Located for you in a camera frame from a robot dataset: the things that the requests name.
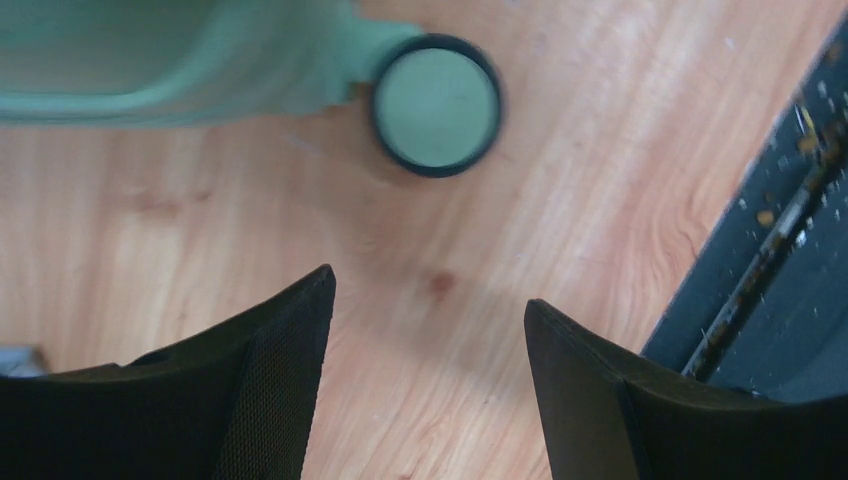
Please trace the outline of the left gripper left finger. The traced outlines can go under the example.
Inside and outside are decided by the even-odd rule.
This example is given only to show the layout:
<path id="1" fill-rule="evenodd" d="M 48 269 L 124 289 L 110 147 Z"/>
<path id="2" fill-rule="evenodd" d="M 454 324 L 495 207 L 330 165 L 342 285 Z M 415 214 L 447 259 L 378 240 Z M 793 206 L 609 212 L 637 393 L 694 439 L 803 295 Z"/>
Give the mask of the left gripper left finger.
<path id="1" fill-rule="evenodd" d="M 336 293 L 323 265 L 126 364 L 1 381 L 5 479 L 297 479 Z"/>

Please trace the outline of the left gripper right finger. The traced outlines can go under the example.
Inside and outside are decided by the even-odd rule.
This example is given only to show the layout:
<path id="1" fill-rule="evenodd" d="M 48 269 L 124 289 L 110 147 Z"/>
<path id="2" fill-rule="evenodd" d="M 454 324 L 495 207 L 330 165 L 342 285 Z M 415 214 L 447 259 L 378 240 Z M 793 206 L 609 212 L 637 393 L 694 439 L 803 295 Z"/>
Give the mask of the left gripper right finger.
<path id="1" fill-rule="evenodd" d="M 556 479 L 843 479 L 847 400 L 713 387 L 527 303 L 524 331 Z"/>

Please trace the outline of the green suitcase blue lining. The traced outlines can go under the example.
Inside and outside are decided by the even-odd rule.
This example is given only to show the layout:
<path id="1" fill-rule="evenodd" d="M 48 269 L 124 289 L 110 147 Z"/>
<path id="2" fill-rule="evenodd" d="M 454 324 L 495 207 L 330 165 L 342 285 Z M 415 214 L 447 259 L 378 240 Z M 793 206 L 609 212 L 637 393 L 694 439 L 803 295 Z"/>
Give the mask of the green suitcase blue lining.
<path id="1" fill-rule="evenodd" d="M 345 103 L 421 34 L 354 1 L 5 1 L 5 124 L 175 126 Z"/>

